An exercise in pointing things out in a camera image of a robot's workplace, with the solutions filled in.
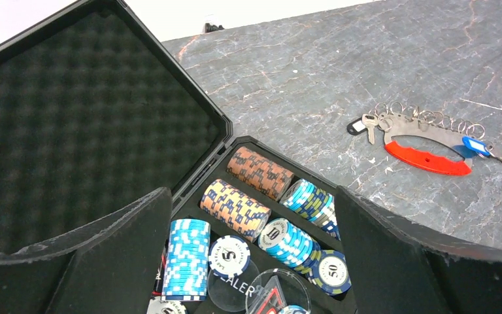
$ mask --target key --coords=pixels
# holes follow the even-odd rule
[[[374,128],[378,125],[378,118],[376,116],[371,116],[370,114],[363,114],[362,122],[367,127],[367,131],[369,132],[369,143],[374,145]]]
[[[488,145],[487,149],[488,149],[488,152],[490,153],[491,157],[494,157],[495,159],[499,160],[502,163],[502,155],[496,154],[494,152],[494,147],[492,145]]]
[[[463,136],[463,144],[465,144],[465,146],[472,151],[486,157],[494,157],[502,163],[502,155],[495,151],[493,145],[486,145],[484,142],[468,136]]]

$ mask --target blue key tag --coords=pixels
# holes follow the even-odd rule
[[[463,136],[463,144],[465,144],[468,149],[482,154],[486,157],[490,155],[490,152],[486,148],[486,144],[484,144],[484,142],[482,141],[473,139],[472,137]]]

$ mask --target white wall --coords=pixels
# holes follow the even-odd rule
[[[375,0],[125,0],[160,40],[197,35],[205,22],[225,28],[349,7]],[[0,0],[0,43],[74,0]]]

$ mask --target silver key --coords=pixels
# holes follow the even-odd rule
[[[490,153],[491,157],[494,157],[495,159],[499,160],[502,163],[502,155],[494,150],[493,145],[488,145],[486,147],[486,150]]]
[[[378,125],[378,118],[370,114],[363,114],[361,121],[367,127],[367,131],[369,132],[369,143],[374,145],[374,128]]]

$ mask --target black key tag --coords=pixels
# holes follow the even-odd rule
[[[363,117],[354,120],[347,125],[347,133],[356,136],[367,130],[367,127],[363,124]]]

